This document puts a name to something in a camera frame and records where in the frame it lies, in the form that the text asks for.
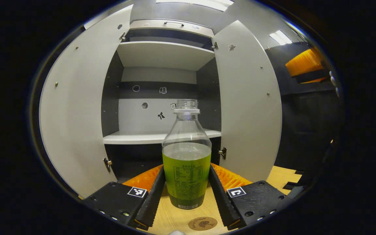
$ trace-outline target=cabinet handle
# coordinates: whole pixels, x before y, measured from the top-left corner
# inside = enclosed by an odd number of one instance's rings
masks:
[[[170,21],[166,21],[166,22],[164,22],[163,24],[165,25],[165,24],[167,24],[167,23],[180,24],[180,25],[184,26],[184,24],[183,24],[183,23],[178,23],[178,22],[170,22]]]

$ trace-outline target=cabinet door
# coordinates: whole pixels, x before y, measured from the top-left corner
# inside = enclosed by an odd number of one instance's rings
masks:
[[[41,93],[40,131],[48,157],[63,180],[83,197],[117,180],[103,162],[107,155],[101,97],[119,37],[130,27],[132,7],[109,15],[72,41],[52,66]]]
[[[273,67],[261,44],[240,22],[212,42],[221,94],[220,165],[251,181],[266,180],[281,137],[282,108]]]

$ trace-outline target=green liquid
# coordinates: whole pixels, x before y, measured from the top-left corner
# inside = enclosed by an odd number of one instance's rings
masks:
[[[211,149],[198,143],[174,143],[163,148],[163,169],[171,203],[194,209],[204,200]]]

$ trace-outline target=nutrition label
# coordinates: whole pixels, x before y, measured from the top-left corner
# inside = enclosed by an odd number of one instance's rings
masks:
[[[198,192],[201,186],[201,179],[203,177],[203,166],[182,168],[173,167],[173,174],[175,177],[176,194],[181,198],[190,198],[196,195],[193,192]]]

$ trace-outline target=fluorescent light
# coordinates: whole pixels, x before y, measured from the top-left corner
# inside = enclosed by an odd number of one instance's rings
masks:
[[[281,37],[279,37],[277,34],[275,33],[271,33],[269,34],[269,36],[274,39],[277,43],[279,43],[280,45],[285,45],[286,43],[284,42],[284,40],[281,39]]]
[[[231,0],[156,0],[156,3],[189,3],[225,11],[233,4]]]
[[[283,33],[282,31],[278,30],[278,31],[276,31],[276,34],[278,34],[278,36],[279,36],[282,40],[284,40],[285,43],[288,43],[288,44],[292,43],[292,41],[291,41],[291,40],[285,35],[285,33]]]

